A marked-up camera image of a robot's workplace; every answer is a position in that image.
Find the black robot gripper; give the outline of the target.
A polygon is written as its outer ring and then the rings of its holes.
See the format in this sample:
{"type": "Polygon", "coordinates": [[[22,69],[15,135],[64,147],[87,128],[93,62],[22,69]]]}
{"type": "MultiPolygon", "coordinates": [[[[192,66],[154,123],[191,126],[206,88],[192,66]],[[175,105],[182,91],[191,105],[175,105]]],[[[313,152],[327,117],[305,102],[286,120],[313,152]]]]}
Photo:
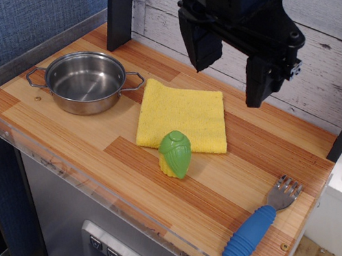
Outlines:
{"type": "Polygon", "coordinates": [[[248,55],[246,106],[260,108],[301,70],[305,37],[283,0],[180,0],[179,28],[197,72],[222,57],[222,43],[248,55]]]}

